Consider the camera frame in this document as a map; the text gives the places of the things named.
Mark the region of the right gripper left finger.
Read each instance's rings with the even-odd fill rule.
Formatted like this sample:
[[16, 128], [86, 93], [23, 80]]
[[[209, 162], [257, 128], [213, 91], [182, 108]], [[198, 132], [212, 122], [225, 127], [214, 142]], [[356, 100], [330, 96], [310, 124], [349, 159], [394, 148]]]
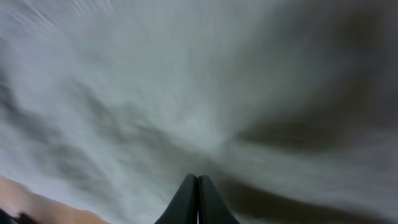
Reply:
[[188, 174], [155, 224], [196, 224], [197, 178]]

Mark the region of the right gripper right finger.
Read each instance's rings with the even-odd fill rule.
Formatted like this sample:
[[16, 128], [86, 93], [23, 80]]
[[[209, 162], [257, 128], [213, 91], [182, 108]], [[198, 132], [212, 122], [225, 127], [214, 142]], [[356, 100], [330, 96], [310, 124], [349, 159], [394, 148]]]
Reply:
[[239, 224], [208, 175], [198, 177], [199, 224]]

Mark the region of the grey cotton shorts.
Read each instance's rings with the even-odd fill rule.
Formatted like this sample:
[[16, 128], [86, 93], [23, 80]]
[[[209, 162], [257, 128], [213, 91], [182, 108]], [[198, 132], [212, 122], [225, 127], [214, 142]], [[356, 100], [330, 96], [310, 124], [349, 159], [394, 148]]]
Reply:
[[154, 223], [397, 222], [396, 1], [2, 1], [1, 175]]

